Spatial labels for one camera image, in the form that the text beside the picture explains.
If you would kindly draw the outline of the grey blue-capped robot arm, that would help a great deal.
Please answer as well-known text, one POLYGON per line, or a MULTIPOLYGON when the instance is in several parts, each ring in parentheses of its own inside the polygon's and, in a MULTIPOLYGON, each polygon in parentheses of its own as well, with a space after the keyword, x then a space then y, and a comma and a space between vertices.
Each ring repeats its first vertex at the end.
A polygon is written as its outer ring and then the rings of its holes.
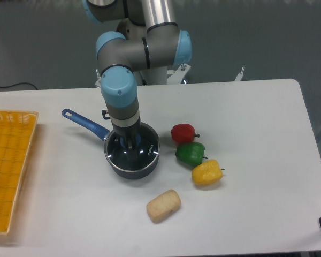
POLYGON ((101 93, 114 131, 129 149, 137 146, 140 112, 134 72, 179 66, 191 60, 192 43, 175 20, 172 1, 83 1, 87 16, 97 22, 127 20, 130 28, 103 33, 96 41, 101 93))

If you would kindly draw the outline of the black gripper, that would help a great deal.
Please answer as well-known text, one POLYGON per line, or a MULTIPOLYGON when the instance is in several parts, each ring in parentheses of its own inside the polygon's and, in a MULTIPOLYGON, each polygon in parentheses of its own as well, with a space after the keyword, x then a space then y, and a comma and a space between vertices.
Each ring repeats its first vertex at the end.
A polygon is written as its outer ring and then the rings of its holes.
POLYGON ((140 112, 137 112, 130 118, 117 119, 109 114, 108 110, 102 110, 102 116, 105 120, 110 120, 113 126, 113 130, 121 136, 120 143, 125 144, 128 149, 135 148, 134 136, 138 133, 141 127, 140 112))

